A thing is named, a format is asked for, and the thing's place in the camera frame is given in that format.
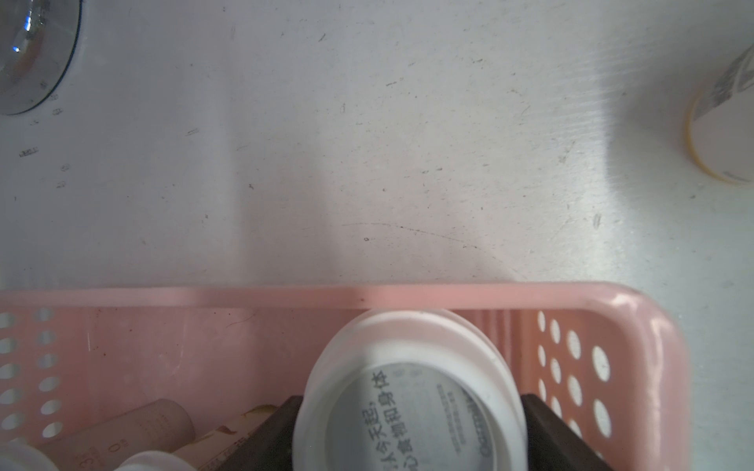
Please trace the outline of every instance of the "white bottle cap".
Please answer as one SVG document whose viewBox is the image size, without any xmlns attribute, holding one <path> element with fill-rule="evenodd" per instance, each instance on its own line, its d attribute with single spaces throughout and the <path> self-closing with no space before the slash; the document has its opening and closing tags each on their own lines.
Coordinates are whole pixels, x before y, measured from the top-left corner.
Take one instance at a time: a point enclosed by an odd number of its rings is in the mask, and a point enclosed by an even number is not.
<svg viewBox="0 0 754 471">
<path fill-rule="evenodd" d="M 526 471 L 526 420 L 505 361 L 447 310 L 373 310 L 306 384 L 295 471 Z"/>
<path fill-rule="evenodd" d="M 57 466 L 36 448 L 20 443 L 0 445 L 2 471 L 58 471 Z"/>
<path fill-rule="evenodd" d="M 164 451 L 142 451 L 128 458 L 115 471 L 197 471 L 192 465 Z"/>
</svg>

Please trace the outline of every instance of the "white plastic container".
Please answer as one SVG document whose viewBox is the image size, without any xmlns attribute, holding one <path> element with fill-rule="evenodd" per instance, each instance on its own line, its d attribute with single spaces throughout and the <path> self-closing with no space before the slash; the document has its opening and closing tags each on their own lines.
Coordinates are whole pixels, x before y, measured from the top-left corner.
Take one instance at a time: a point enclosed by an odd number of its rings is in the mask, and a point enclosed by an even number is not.
<svg viewBox="0 0 754 471">
<path fill-rule="evenodd" d="M 526 422 L 490 340 L 447 310 L 368 311 L 306 384 L 295 471 L 526 471 Z"/>
<path fill-rule="evenodd" d="M 694 102 L 685 135 L 705 172 L 730 183 L 754 181 L 754 46 Z"/>
</svg>

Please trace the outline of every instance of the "scratch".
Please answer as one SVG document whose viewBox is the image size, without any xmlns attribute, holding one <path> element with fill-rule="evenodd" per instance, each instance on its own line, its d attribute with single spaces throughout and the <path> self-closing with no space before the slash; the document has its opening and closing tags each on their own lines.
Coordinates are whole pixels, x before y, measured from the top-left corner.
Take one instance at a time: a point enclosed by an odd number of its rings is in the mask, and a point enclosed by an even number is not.
<svg viewBox="0 0 754 471">
<path fill-rule="evenodd" d="M 245 323 L 246 321 L 248 321 L 248 320 L 250 320 L 250 319 L 251 319 L 252 317 L 254 317 L 254 314 L 255 314 L 255 313 L 251 313 L 251 315 L 250 315 L 250 316 L 248 316 L 248 317 L 247 317 L 246 319 L 244 319 L 244 320 L 239 320 L 238 322 L 230 323 L 230 324 L 228 324 L 227 326 L 225 326 L 225 328 L 227 329 L 227 328 L 228 328 L 228 327 L 230 327 L 230 326 L 235 326 L 236 324 Z"/>
<path fill-rule="evenodd" d="M 180 370 L 181 365 L 183 364 L 183 349 L 185 348 L 185 344 L 186 344 L 186 324 L 187 322 L 184 320 L 183 321 L 183 334 L 181 337 L 181 351 L 178 354 L 178 365 L 176 365 L 176 367 L 173 368 L 173 371 L 170 372 L 170 376 L 175 375 L 178 372 L 178 370 Z"/>
<path fill-rule="evenodd" d="M 564 164 L 568 160 L 568 154 L 571 153 L 574 145 L 576 145 L 576 141 L 571 141 L 571 145 L 565 148 L 565 151 L 562 153 L 562 155 L 558 157 L 558 162 Z"/>
<path fill-rule="evenodd" d="M 558 234 L 560 233 L 560 231 L 562 231 L 562 230 L 563 230 L 563 228 L 564 228 L 564 227 L 565 227 L 565 226 L 566 226 L 566 225 L 567 225 L 567 224 L 568 224 L 568 223 L 569 223 L 569 222 L 570 222 L 571 220 L 572 220 L 572 219 L 571 219 L 570 217 L 569 217 L 568 219 L 566 219 L 566 220 L 565 220 L 565 222 L 563 222 L 563 223 L 562 223 L 562 224 L 560 225 L 560 227 L 558 228 L 558 230 L 557 230 L 557 231 L 555 231 L 555 232 L 553 233 L 553 235 L 552 235 L 552 236 L 550 236 L 550 239 L 549 239 L 549 240 L 552 240 L 552 239 L 554 239 L 554 238 L 555 238 L 555 236 L 556 236 L 556 235 L 558 235 Z"/>
<path fill-rule="evenodd" d="M 479 250 L 481 253 L 484 253 L 485 255 L 487 255 L 488 257 L 492 258 L 493 260 L 496 260 L 496 261 L 502 263 L 503 265 L 505 265 L 505 267 L 508 270 L 514 272 L 519 277 L 523 278 L 524 280 L 527 280 L 527 278 L 525 276 L 523 276 L 521 273 L 519 273 L 518 271 L 514 270 L 513 268 L 507 266 L 507 264 L 504 261 L 502 261 L 501 259 L 495 257 L 493 254 L 491 254 L 490 252 L 486 251 L 482 247 L 473 245 L 472 243 L 468 243 L 465 240 L 456 239 L 454 237 L 449 237 L 449 236 L 445 236 L 445 235 L 442 235 L 442 234 L 435 234 L 434 232 L 423 231 L 421 229 L 408 228 L 408 227 L 402 226 L 402 225 L 388 224 L 387 222 L 354 222 L 354 223 L 351 223 L 351 224 L 341 224 L 341 227 L 352 226 L 352 225 L 381 225 L 381 226 L 385 226 L 386 228 L 403 229 L 404 231 L 411 231 L 414 234 L 426 234 L 426 235 L 431 235 L 431 236 L 434 236 L 434 237 L 439 237 L 441 239 L 451 240 L 453 242 L 458 242 L 458 243 L 463 244 L 463 248 L 471 247 L 472 249 Z"/>
</svg>

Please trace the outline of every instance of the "printed label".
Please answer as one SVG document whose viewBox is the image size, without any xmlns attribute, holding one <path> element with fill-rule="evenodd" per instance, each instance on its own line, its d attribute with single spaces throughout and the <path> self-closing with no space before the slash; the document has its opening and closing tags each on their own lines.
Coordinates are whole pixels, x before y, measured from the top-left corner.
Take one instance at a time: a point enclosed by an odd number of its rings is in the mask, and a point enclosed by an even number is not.
<svg viewBox="0 0 754 471">
<path fill-rule="evenodd" d="M 753 51 L 754 46 L 746 49 L 743 54 L 728 66 L 712 87 L 699 98 L 699 102 L 694 110 L 693 121 L 696 121 L 714 108 L 730 100 L 734 95 L 734 85 L 736 82 L 738 82 L 738 93 L 751 87 L 752 81 L 754 81 L 754 72 L 749 70 L 749 63 Z"/>
<path fill-rule="evenodd" d="M 483 408 L 449 376 L 396 363 L 345 389 L 326 432 L 333 471 L 491 471 L 494 445 Z"/>
</svg>

